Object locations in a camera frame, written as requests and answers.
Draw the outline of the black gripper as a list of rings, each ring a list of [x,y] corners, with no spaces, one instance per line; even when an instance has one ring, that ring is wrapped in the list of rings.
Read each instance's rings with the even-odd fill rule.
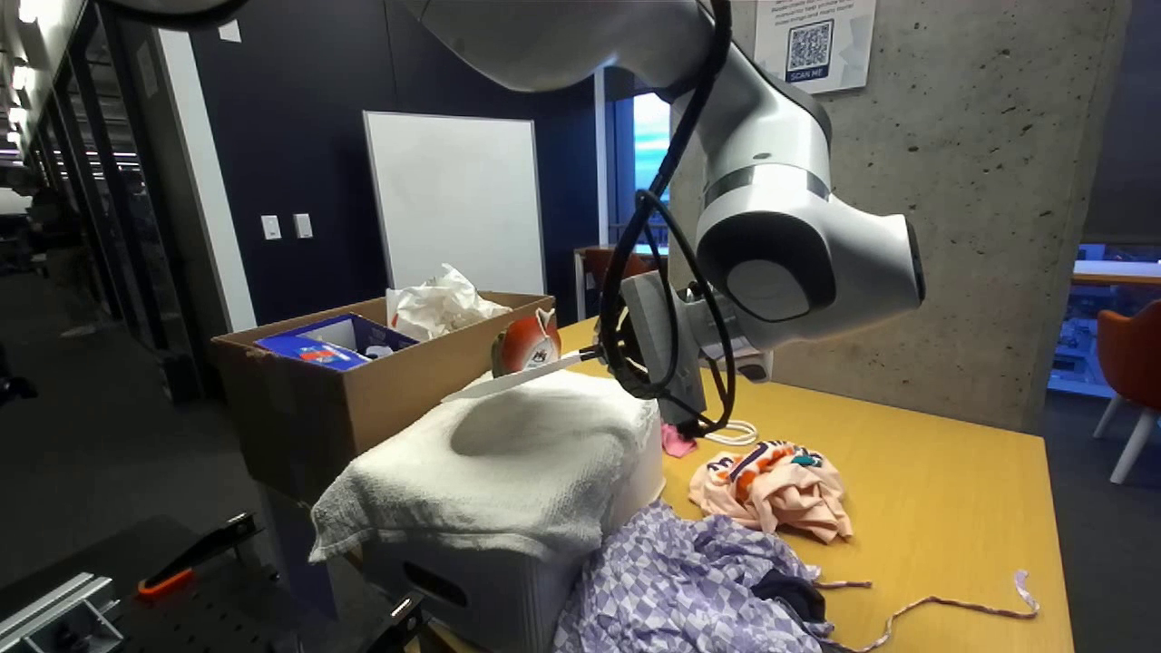
[[[765,380],[771,356],[754,350],[718,294],[676,291],[663,271],[619,282],[612,320],[615,376],[660,402],[682,438],[702,438],[734,421],[739,380]]]

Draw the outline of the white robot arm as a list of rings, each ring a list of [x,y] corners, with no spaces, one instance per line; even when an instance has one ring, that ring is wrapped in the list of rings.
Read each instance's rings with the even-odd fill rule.
[[[831,187],[823,108],[735,40],[728,0],[399,0],[450,56],[504,92],[551,95],[619,68],[680,108],[670,145],[707,158],[686,291],[615,270],[596,352],[623,391],[698,438],[724,421],[744,350],[781,350],[926,301],[915,227]]]

